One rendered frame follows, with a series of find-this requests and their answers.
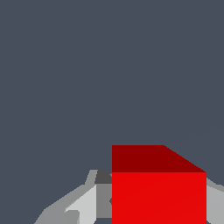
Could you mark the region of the red cube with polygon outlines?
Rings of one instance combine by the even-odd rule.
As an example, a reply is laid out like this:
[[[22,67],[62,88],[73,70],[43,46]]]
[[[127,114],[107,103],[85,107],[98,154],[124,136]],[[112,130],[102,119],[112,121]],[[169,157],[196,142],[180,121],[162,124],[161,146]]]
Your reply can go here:
[[[114,145],[112,224],[207,224],[207,173],[164,145]]]

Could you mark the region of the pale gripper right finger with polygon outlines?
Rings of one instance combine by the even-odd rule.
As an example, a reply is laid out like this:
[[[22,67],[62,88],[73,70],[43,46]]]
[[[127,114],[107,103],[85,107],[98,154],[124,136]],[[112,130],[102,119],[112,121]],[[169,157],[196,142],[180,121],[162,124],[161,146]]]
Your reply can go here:
[[[224,186],[206,180],[206,220],[210,224],[224,224]]]

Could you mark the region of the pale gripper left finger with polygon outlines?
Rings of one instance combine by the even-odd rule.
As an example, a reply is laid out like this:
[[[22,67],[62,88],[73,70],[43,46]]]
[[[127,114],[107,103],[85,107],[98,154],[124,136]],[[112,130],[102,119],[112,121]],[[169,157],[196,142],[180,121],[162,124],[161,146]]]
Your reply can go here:
[[[83,185],[48,206],[34,224],[95,224],[112,218],[112,171],[90,170]]]

